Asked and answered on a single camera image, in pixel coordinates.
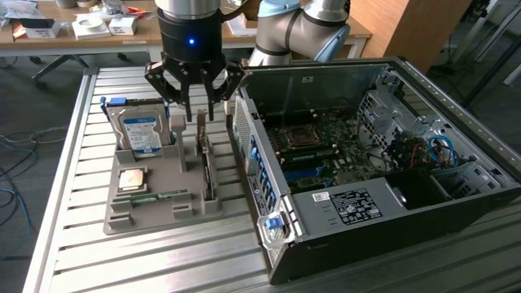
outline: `motherboard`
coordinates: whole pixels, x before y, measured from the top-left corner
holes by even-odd
[[[291,193],[369,179],[383,171],[357,139],[359,120],[346,109],[269,117],[265,125]]]

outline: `aluminum table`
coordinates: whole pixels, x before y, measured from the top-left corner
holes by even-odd
[[[85,70],[24,292],[474,293],[521,288],[519,200],[461,233],[270,286],[238,183],[223,106],[207,124],[223,219],[106,236],[102,218],[114,135],[99,97],[157,97],[142,74],[141,67]],[[202,88],[190,89],[190,100],[193,112],[205,107]],[[190,123],[186,139],[194,135]]]

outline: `label sticker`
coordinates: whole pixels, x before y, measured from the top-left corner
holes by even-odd
[[[321,192],[318,194],[311,194],[314,202],[329,200],[329,192]]]
[[[333,194],[331,202],[345,225],[382,216],[365,188]]]
[[[153,130],[157,121],[153,117],[122,120],[126,137],[135,157],[151,157],[161,150],[159,134]]]

